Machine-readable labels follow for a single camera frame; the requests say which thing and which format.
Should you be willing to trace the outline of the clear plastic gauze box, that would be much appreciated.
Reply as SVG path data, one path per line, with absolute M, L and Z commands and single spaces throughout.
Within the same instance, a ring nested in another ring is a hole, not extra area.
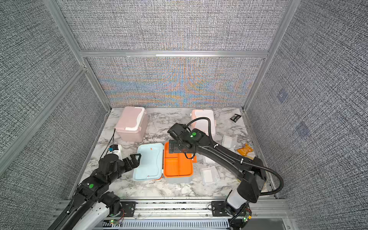
M 222 139 L 221 145 L 227 149 L 233 149 L 236 147 L 237 138 L 236 137 L 229 137 L 224 135 Z

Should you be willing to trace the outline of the white pink medicine chest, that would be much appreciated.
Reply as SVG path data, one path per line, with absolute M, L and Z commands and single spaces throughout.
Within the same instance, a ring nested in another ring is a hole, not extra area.
M 214 111 L 210 109 L 194 109 L 191 113 L 192 120 L 199 118 L 199 117 L 207 117 L 211 121 L 211 135 L 212 137 L 216 134 L 216 121 L 214 116 Z M 205 119 L 201 119 L 198 121 L 195 121 L 190 125 L 191 129 L 198 129 L 203 132 L 205 132 L 207 135 L 209 135 L 208 131 L 208 121 Z

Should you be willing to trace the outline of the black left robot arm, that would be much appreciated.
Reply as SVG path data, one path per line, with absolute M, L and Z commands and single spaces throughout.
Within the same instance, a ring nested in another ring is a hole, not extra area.
M 119 159 L 107 154 L 99 166 L 76 188 L 69 204 L 49 227 L 50 230 L 92 230 L 109 215 L 121 214 L 120 197 L 109 192 L 110 185 L 122 174 L 140 165 L 141 154 Z

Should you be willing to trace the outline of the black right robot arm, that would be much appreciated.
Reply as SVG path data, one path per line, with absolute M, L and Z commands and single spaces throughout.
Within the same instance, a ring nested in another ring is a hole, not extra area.
M 175 123 L 168 129 L 168 134 L 180 153 L 198 153 L 208 157 L 240 180 L 238 187 L 230 191 L 222 205 L 228 215 L 238 216 L 249 209 L 250 203 L 256 203 L 260 196 L 277 194 L 284 187 L 281 175 L 265 167 L 260 158 L 241 156 L 215 142 L 211 134 L 211 120 L 207 117 L 196 118 L 187 125 Z M 266 173 L 273 174 L 279 180 L 278 187 L 270 192 L 262 191 L 267 181 Z

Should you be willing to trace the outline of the pink white medicine box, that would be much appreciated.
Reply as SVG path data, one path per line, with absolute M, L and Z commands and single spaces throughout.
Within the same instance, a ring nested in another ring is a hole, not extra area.
M 115 126 L 116 133 L 125 142 L 142 142 L 148 126 L 144 107 L 127 106 Z

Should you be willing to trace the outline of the blue orange medicine box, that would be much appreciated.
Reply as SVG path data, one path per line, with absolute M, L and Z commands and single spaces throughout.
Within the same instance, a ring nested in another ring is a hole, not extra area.
M 160 180 L 170 184 L 188 184 L 194 175 L 196 157 L 183 153 L 170 153 L 169 143 L 141 145 L 137 149 L 141 155 L 140 165 L 133 170 L 133 180 L 137 182 Z

